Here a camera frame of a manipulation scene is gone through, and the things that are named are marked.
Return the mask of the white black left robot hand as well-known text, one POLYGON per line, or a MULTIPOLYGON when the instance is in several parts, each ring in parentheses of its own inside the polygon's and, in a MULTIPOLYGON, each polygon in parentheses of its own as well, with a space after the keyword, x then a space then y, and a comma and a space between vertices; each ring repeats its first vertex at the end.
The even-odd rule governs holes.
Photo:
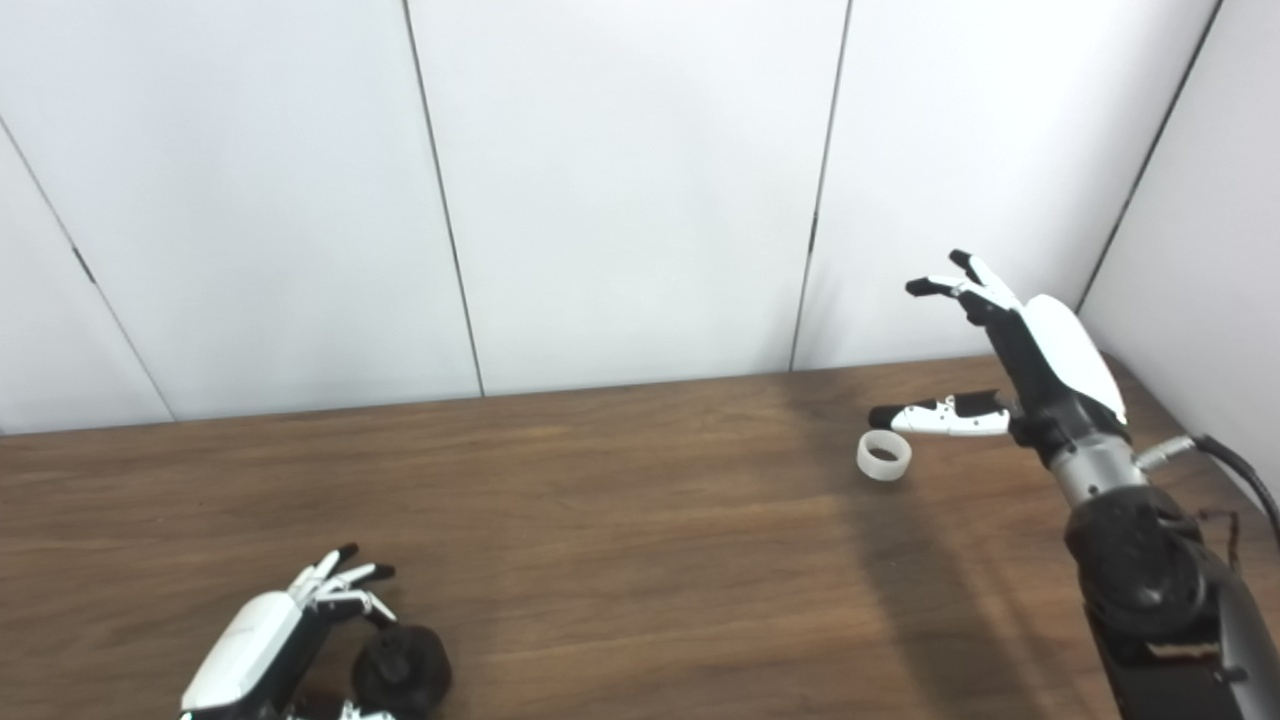
POLYGON ((364 618, 383 629, 399 619, 370 582, 396 575, 390 564, 343 569, 348 543, 311 562, 283 589, 247 601, 218 637, 186 687, 180 719, 301 719, 298 691, 332 633, 364 618))

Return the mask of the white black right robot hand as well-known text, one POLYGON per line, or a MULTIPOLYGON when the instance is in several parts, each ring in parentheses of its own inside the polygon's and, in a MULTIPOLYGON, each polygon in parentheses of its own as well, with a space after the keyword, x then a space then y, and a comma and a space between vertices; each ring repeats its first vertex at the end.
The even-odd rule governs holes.
POLYGON ((1004 368, 1012 395, 997 389, 954 393, 914 404, 874 406, 873 430, 899 434, 986 437, 1007 434, 1042 462, 1087 441, 1125 442, 1126 405, 1101 351, 1078 315, 1047 293, 1021 301, 978 256, 954 250, 961 278, 924 275, 909 281, 913 297, 955 300, 982 328, 1004 368))

